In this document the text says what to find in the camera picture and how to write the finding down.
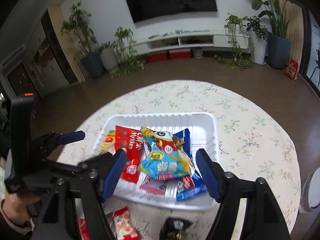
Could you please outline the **person's left hand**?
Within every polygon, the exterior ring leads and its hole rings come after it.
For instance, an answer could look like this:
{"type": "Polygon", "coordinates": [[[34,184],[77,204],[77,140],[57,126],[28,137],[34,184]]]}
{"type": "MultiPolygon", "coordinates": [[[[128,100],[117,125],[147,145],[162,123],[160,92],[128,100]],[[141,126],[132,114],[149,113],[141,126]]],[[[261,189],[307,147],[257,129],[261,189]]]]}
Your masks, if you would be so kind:
{"type": "Polygon", "coordinates": [[[27,211],[27,205],[38,202],[41,197],[34,195],[30,191],[18,193],[5,192],[2,210],[6,217],[16,225],[24,225],[31,219],[27,211]]]}

